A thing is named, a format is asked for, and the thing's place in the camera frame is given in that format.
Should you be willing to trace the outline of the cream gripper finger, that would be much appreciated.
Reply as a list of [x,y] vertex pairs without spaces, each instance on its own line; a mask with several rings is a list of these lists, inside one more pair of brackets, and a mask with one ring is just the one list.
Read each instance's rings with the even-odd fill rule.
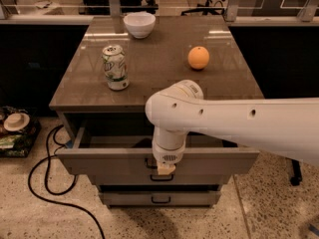
[[159,175],[170,175],[175,171],[175,165],[174,164],[167,164],[167,163],[161,163],[159,162],[157,164],[158,168],[158,174]]

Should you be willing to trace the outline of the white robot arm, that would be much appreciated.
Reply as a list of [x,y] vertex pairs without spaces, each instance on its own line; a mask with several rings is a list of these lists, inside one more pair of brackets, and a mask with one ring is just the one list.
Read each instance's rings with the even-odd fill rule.
[[160,175],[175,171],[191,132],[319,165],[318,98],[208,101],[184,80],[149,97],[145,111]]

